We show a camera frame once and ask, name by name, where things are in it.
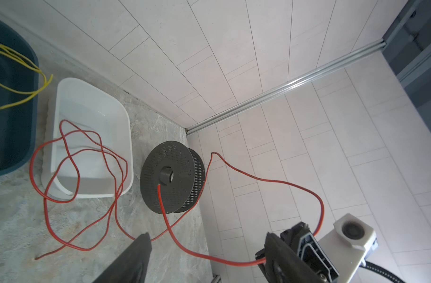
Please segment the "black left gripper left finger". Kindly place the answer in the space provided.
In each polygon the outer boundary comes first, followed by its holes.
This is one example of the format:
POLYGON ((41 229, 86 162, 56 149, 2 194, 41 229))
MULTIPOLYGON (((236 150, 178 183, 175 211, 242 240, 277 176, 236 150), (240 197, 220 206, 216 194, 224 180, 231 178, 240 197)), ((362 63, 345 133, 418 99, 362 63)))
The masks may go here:
POLYGON ((94 283, 144 283, 151 251, 149 233, 140 235, 94 283))

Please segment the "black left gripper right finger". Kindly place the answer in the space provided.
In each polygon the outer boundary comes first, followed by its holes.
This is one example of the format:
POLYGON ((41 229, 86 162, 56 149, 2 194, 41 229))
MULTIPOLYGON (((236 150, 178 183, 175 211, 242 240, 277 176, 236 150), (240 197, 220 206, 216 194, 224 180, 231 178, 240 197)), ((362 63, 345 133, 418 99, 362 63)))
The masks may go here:
POLYGON ((276 234, 266 235, 265 246, 256 253, 256 259, 265 260, 258 265, 270 283, 332 283, 322 281, 291 248, 276 234))

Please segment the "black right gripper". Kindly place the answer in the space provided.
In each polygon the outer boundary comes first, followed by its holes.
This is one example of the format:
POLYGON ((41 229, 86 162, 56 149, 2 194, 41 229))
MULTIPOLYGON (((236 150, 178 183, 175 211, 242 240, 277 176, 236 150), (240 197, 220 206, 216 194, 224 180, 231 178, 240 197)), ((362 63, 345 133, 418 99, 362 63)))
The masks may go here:
POLYGON ((338 280, 338 270, 320 247, 308 224, 299 222, 281 232, 280 238, 322 281, 338 280))

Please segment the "grey perforated cable spool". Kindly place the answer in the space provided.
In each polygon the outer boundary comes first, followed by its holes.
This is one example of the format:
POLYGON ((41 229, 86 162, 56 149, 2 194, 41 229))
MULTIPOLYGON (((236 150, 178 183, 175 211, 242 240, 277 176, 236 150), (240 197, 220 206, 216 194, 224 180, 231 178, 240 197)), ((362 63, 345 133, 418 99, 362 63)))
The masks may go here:
POLYGON ((160 214, 157 186, 166 213, 182 213, 197 203, 206 180, 199 154, 177 141, 165 141, 146 158, 140 177, 142 198, 150 210, 160 214))

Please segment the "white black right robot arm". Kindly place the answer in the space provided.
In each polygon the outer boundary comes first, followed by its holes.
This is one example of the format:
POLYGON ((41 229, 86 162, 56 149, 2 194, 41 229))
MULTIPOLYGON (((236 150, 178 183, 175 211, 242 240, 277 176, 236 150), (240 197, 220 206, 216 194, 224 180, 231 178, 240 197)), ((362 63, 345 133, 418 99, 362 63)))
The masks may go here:
POLYGON ((268 234, 263 273, 271 283, 348 283, 358 269, 366 269, 400 283, 397 275, 367 260, 377 247, 373 227, 350 214, 320 240, 300 222, 280 235, 268 234))

